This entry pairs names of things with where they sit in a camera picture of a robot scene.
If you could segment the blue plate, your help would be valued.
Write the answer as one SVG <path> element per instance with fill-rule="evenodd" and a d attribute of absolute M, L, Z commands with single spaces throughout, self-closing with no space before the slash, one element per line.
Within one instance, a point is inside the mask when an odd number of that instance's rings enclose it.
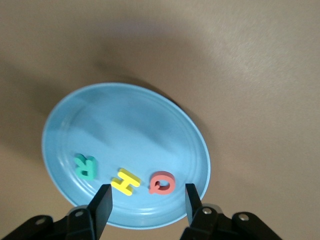
<path fill-rule="evenodd" d="M 42 154 L 54 184 L 75 206 L 87 205 L 122 168 L 140 178 L 131 196 L 112 190 L 108 223 L 125 229 L 155 229 L 183 219 L 185 185 L 195 184 L 203 197 L 211 175 L 206 142 L 190 117 L 164 96 L 126 83 L 86 86 L 61 100 L 46 121 Z M 78 154 L 96 159 L 94 180 L 77 177 Z M 149 193 L 159 171 L 174 176 L 172 193 Z"/>

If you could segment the red uppercase foam letter Q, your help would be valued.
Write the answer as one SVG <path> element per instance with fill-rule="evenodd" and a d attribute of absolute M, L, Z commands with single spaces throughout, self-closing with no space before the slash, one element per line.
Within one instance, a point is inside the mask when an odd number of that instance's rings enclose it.
<path fill-rule="evenodd" d="M 175 187 L 176 180 L 171 173 L 167 171 L 157 171 L 150 179 L 148 192 L 151 195 L 168 195 L 175 190 Z"/>

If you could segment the yellow uppercase foam letter H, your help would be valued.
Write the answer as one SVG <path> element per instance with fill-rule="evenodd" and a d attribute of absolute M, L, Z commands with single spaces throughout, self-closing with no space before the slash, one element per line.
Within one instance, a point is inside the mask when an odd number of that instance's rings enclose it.
<path fill-rule="evenodd" d="M 133 194 L 133 187 L 141 185 L 141 179 L 124 168 L 118 171 L 117 176 L 111 180 L 111 186 L 126 196 Z"/>

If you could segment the brown table cover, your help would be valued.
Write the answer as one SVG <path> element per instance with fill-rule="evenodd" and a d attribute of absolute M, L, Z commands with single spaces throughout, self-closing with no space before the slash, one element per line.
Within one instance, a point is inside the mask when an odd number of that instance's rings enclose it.
<path fill-rule="evenodd" d="M 42 130 L 83 86 L 161 93 L 210 152 L 204 202 L 320 240 L 320 0 L 0 0 L 0 239 L 71 209 Z"/>

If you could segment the teal uppercase foam letter R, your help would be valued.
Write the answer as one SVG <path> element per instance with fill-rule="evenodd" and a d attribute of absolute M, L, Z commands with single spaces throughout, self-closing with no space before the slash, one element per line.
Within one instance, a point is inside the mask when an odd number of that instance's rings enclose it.
<path fill-rule="evenodd" d="M 85 157 L 82 154 L 77 154 L 74 157 L 76 164 L 75 174 L 80 179 L 92 181 L 97 176 L 97 160 L 93 156 Z"/>

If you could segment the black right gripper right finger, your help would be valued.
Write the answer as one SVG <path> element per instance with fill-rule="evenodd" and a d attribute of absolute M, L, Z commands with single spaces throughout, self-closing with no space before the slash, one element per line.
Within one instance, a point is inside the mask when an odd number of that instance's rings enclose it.
<path fill-rule="evenodd" d="M 180 240 L 283 240 L 251 212 L 237 212 L 228 218 L 203 205 L 193 183 L 185 185 L 185 209 L 189 226 Z"/>

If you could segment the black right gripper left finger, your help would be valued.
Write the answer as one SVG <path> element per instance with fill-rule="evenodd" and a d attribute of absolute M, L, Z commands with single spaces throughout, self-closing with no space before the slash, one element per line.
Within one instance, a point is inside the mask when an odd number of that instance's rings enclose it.
<path fill-rule="evenodd" d="M 1 240 L 99 240 L 112 208 L 112 187 L 103 184 L 88 205 L 72 208 L 56 222 L 49 215 L 36 215 Z"/>

